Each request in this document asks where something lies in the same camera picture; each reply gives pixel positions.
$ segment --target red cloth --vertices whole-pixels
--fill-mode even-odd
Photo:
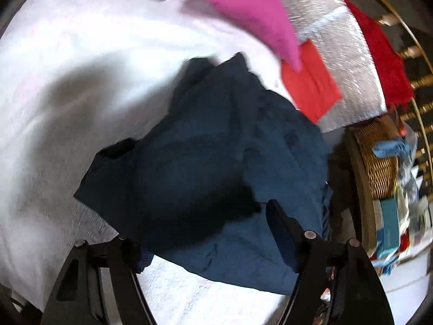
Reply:
[[[382,85],[387,105],[406,104],[414,96],[411,82],[404,70],[403,59],[394,52],[382,28],[376,21],[349,0],[344,0],[358,21]]]
[[[281,78],[299,110],[317,124],[342,98],[341,92],[311,40],[301,45],[300,58],[302,71],[294,71],[283,61]]]

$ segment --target white blanket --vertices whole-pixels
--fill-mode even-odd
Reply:
[[[238,51],[288,97],[279,60],[202,0],[28,0],[0,40],[0,283],[43,309],[73,242],[116,235],[73,198],[95,153],[158,123],[188,59]],[[157,257],[139,279],[164,325],[260,325],[281,299]]]

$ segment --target white sheet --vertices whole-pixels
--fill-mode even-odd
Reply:
[[[116,235],[72,197],[94,154],[166,114],[186,60],[238,51],[286,94],[278,59],[202,0],[28,0],[0,40],[0,282],[43,309],[73,242]],[[160,258],[140,283],[162,324],[259,325],[281,299]]]

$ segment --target pink cloth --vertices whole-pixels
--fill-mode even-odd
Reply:
[[[294,70],[301,70],[298,41],[281,0],[208,1],[224,16],[265,42]]]

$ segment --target blue garment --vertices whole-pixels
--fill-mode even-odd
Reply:
[[[407,158],[412,155],[410,144],[401,137],[395,137],[392,140],[383,140],[381,142],[377,142],[373,146],[373,152],[378,158],[390,158],[393,156]]]
[[[75,197],[190,272],[291,294],[294,246],[280,253],[264,206],[276,199],[305,230],[329,234],[319,128],[265,90],[241,54],[216,67],[191,60],[173,99],[146,137],[101,151]]]

